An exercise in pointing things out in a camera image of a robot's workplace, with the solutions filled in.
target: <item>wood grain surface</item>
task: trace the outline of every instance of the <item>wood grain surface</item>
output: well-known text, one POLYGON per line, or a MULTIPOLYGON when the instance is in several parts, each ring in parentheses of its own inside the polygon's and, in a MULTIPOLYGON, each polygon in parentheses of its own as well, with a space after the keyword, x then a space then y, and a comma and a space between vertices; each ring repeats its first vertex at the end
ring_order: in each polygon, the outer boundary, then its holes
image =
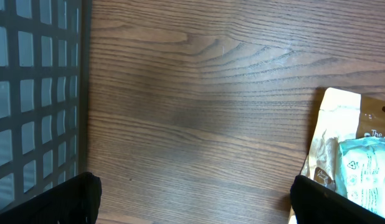
POLYGON ((385 0, 96 0, 102 223, 286 223, 325 88, 385 100, 385 0))

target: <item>gray plastic crate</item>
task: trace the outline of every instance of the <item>gray plastic crate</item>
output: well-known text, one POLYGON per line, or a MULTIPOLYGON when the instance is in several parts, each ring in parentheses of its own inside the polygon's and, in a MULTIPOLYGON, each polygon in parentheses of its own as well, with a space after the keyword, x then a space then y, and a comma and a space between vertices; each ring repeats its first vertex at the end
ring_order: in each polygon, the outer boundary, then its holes
POLYGON ((82 19, 81 0, 0 0, 0 213, 78 173, 82 19))

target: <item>light blue package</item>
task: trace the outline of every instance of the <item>light blue package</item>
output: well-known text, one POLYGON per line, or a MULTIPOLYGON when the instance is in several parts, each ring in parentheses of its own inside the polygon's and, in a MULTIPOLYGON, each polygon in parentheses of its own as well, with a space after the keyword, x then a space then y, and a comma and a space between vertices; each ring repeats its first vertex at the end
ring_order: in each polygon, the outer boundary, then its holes
POLYGON ((385 218, 385 138, 341 142, 335 182, 338 194, 385 218))

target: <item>plastic wrapper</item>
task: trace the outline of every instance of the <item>plastic wrapper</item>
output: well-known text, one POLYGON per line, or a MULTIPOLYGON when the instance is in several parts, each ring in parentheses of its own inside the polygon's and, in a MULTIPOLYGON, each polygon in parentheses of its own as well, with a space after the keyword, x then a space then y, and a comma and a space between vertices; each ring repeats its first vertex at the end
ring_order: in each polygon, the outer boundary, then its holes
POLYGON ((385 138, 341 142, 335 182, 338 194, 385 218, 385 138))
MULTIPOLYGON (((301 175, 335 191, 336 153, 340 142, 371 136, 385 137, 385 101, 327 89, 301 175)), ((288 224, 296 222, 291 209, 288 224)))

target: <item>brown paper pouch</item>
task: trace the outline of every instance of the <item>brown paper pouch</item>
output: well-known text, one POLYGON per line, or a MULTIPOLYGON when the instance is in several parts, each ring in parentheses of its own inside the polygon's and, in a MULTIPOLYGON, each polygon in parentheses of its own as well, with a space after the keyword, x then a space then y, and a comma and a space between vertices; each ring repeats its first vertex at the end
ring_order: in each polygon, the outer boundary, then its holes
MULTIPOLYGON (((385 137, 385 101, 327 89, 301 175, 335 191, 335 156, 339 142, 370 136, 385 137)), ((296 223, 292 209, 288 223, 296 223)))

